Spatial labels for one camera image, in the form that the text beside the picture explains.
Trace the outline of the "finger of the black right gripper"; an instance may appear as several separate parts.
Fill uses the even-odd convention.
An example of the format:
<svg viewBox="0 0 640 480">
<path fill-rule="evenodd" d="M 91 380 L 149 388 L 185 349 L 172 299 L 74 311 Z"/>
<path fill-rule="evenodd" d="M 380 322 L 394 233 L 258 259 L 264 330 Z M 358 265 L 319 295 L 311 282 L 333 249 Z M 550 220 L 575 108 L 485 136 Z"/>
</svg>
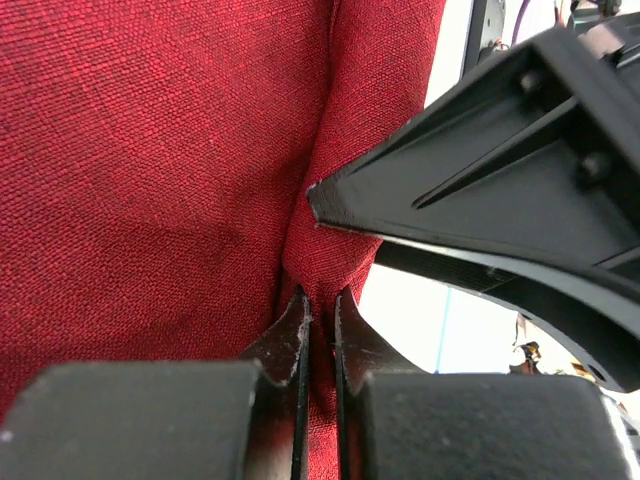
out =
<svg viewBox="0 0 640 480">
<path fill-rule="evenodd" d="M 317 220 L 587 265 L 638 247 L 639 157 L 578 159 L 557 140 L 482 158 L 491 141 L 462 118 L 459 84 L 380 150 L 311 188 Z"/>
<path fill-rule="evenodd" d="M 523 313 L 575 356 L 600 385 L 639 388 L 639 335 L 542 283 L 505 270 L 385 242 L 375 262 L 484 296 Z"/>
</svg>

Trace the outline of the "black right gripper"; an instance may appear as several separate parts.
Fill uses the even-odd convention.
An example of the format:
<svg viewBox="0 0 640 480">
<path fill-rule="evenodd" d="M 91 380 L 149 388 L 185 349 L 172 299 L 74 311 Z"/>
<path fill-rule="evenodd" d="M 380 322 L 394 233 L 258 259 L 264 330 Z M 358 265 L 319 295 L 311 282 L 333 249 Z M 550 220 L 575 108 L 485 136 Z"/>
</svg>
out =
<svg viewBox="0 0 640 480">
<path fill-rule="evenodd" d="M 618 21 L 581 35 L 546 30 L 481 63 L 459 84 L 461 116 L 490 139 L 485 159 L 557 140 L 578 159 L 639 157 L 639 52 Z"/>
</svg>

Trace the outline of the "red cloth napkin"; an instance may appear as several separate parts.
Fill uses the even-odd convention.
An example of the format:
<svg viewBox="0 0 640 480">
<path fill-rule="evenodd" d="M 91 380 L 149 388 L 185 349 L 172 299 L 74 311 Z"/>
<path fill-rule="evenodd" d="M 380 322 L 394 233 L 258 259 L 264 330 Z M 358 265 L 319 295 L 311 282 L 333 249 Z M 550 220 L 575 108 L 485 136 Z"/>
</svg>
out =
<svg viewBox="0 0 640 480">
<path fill-rule="evenodd" d="M 421 111 L 440 1 L 5 1 L 1 406 L 45 367 L 213 360 L 310 296 L 309 475 L 338 475 L 337 294 L 379 243 L 306 190 Z"/>
</svg>

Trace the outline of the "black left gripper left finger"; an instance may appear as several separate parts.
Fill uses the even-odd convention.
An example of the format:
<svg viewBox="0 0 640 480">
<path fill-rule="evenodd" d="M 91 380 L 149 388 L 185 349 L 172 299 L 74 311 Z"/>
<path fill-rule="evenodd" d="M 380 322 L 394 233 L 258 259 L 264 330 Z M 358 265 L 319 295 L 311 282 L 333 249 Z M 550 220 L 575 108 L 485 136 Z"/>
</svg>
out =
<svg viewBox="0 0 640 480">
<path fill-rule="evenodd" d="M 245 479 L 308 477 L 311 301 L 296 287 L 280 318 L 240 355 L 260 367 Z"/>
</svg>

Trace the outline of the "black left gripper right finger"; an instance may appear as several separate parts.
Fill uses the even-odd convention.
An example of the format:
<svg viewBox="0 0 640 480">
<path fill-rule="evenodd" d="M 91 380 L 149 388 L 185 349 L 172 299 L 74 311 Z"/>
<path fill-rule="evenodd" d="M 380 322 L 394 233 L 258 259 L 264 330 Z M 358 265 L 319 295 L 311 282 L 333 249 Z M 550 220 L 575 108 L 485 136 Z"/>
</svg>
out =
<svg viewBox="0 0 640 480">
<path fill-rule="evenodd" d="M 339 477 L 373 479 L 377 473 L 369 384 L 380 373 L 422 374 L 361 316 L 349 287 L 334 309 Z"/>
</svg>

